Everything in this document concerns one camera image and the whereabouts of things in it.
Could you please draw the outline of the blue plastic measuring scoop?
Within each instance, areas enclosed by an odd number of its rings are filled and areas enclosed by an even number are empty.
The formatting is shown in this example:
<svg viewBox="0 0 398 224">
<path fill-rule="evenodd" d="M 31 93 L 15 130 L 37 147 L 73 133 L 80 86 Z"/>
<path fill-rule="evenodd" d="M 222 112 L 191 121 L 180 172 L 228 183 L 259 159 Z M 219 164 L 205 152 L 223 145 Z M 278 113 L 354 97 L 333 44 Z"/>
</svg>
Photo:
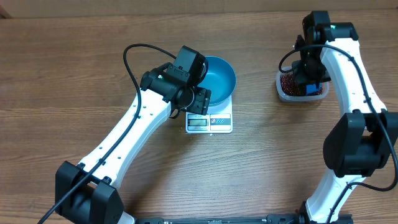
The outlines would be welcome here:
<svg viewBox="0 0 398 224">
<path fill-rule="evenodd" d="M 305 95 L 313 96 L 313 95 L 321 95 L 323 93 L 322 84 L 310 84 L 305 86 Z"/>
</svg>

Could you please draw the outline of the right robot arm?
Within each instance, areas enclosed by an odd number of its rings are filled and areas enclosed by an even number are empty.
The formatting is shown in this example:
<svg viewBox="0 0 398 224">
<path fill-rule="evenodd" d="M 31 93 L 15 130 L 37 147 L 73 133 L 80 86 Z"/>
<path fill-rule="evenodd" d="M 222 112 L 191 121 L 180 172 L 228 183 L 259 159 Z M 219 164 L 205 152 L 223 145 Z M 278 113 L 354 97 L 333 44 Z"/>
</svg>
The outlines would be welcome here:
<svg viewBox="0 0 398 224">
<path fill-rule="evenodd" d="M 355 187 L 367 186 L 365 179 L 388 159 L 397 162 L 397 113 L 374 91 L 352 23 L 332 23 L 327 11 L 312 11 L 302 25 L 294 78 L 304 87 L 332 82 L 341 115 L 323 143 L 326 171 L 305 202 L 306 222 L 341 223 L 339 211 Z"/>
</svg>

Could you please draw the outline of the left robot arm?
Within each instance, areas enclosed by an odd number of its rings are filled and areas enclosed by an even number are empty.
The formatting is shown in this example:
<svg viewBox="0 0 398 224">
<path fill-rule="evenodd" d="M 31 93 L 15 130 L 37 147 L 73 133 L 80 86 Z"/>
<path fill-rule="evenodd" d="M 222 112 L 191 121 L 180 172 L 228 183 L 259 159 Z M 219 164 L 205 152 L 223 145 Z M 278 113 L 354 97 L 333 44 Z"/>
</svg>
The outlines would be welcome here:
<svg viewBox="0 0 398 224">
<path fill-rule="evenodd" d="M 123 178 L 144 144 L 176 109 L 205 115 L 211 91 L 200 87 L 206 66 L 190 70 L 166 63 L 143 74 L 126 114 L 77 165 L 65 161 L 55 175 L 55 212 L 73 223 L 136 223 L 119 195 Z"/>
</svg>

